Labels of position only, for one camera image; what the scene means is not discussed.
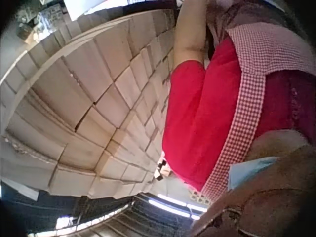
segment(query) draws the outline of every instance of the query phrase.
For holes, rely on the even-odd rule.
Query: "wall of boxes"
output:
[[[1,175],[53,195],[148,192],[161,154],[174,15],[82,16],[1,84]]]

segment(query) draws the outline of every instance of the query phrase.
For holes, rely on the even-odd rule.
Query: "maroon fabric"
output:
[[[198,191],[228,136],[240,78],[238,57],[229,37],[216,48],[207,70],[197,61],[187,61],[171,75],[162,146],[171,169]],[[255,137],[291,128],[310,141],[315,139],[315,80],[300,71],[271,73]]]

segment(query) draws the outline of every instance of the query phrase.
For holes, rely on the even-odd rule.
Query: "light blue face mask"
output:
[[[237,186],[254,177],[259,171],[267,168],[278,159],[279,157],[264,157],[232,164],[229,170],[228,190],[235,189]]]

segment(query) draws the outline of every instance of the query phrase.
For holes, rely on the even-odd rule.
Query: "person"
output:
[[[263,0],[218,2],[182,5],[162,142],[175,174],[212,203],[316,143],[316,58],[304,32]],[[215,52],[204,69],[206,27]]]

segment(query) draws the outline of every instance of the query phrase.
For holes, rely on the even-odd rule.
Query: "checkered apron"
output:
[[[282,26],[252,23],[227,30],[241,68],[237,106],[228,137],[202,194],[216,201],[226,190],[230,165],[243,162],[259,123],[266,75],[300,70],[316,76],[312,49],[297,34]]]

